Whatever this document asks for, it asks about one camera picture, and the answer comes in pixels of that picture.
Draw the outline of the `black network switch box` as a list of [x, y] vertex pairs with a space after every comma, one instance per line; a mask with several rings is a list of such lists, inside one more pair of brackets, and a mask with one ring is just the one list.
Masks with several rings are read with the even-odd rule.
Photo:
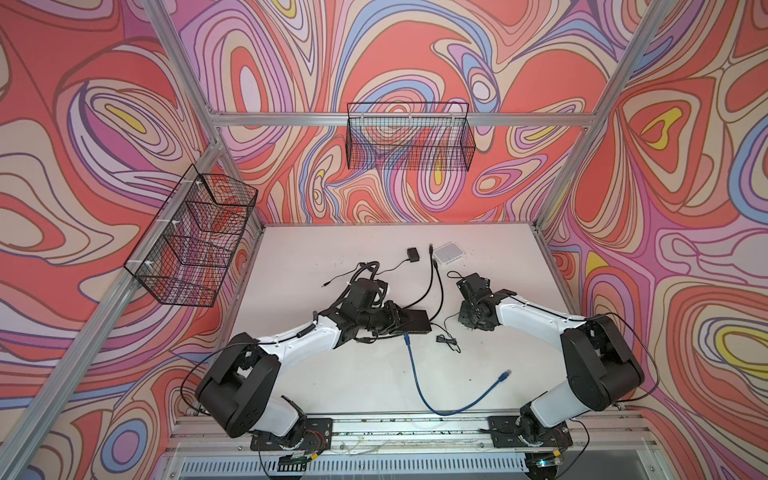
[[408, 334], [428, 334], [432, 331], [429, 315], [422, 309], [407, 309], [401, 330]]

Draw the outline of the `black power adapter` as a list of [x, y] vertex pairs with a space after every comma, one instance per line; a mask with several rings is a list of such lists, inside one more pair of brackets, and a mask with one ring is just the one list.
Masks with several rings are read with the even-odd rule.
[[435, 322], [431, 322], [430, 326], [438, 331], [435, 341], [439, 344], [446, 345], [452, 352], [460, 354], [462, 352], [458, 340], [448, 331], [448, 329]]
[[[400, 261], [396, 266], [394, 266], [392, 268], [385, 269], [385, 270], [380, 270], [380, 273], [391, 272], [391, 271], [394, 271], [394, 270], [398, 269], [404, 263], [416, 263], [419, 260], [420, 260], [420, 254], [418, 252], [418, 249], [416, 247], [408, 247], [406, 249], [406, 258], [405, 259]], [[361, 264], [359, 264], [357, 267], [351, 269], [348, 272], [345, 272], [345, 273], [342, 273], [342, 274], [339, 274], [339, 275], [336, 275], [336, 276], [332, 277], [328, 281], [324, 282], [322, 284], [322, 287], [326, 287], [326, 286], [330, 285], [334, 280], [336, 280], [338, 278], [345, 277], [347, 275], [352, 275], [360, 266], [361, 266]]]

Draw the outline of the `small white network switch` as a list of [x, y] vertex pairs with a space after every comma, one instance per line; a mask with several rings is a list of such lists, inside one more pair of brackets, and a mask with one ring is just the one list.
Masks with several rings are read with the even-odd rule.
[[436, 247], [433, 251], [433, 255], [441, 265], [449, 265], [463, 259], [465, 257], [465, 251], [458, 243], [451, 241]]

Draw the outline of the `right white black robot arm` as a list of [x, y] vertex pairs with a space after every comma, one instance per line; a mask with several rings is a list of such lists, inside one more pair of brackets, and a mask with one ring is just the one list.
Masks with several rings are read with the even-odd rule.
[[541, 445], [565, 421], [603, 411], [645, 381], [639, 361], [608, 316], [569, 315], [511, 290], [493, 291], [477, 273], [459, 277], [456, 285], [462, 295], [460, 324], [483, 331], [513, 328], [563, 356], [566, 379], [520, 408], [513, 434], [523, 444]]

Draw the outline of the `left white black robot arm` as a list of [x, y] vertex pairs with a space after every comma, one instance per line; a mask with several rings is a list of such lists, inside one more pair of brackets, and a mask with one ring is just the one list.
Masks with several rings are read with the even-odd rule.
[[231, 438], [267, 433], [289, 447], [306, 434], [306, 415], [286, 396], [273, 394], [283, 369], [349, 342], [371, 344], [405, 334], [417, 317], [386, 298], [388, 284], [377, 278], [379, 264], [364, 263], [331, 305], [284, 333], [234, 336], [217, 352], [194, 392], [198, 406]]

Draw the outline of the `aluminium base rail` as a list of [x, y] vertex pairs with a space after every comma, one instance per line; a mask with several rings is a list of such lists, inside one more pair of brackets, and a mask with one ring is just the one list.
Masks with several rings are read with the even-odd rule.
[[538, 446], [512, 435], [509, 411], [453, 417], [424, 413], [320, 414], [324, 435], [289, 452], [263, 436], [237, 439], [209, 419], [182, 420], [158, 479], [670, 479], [638, 413], [585, 414]]

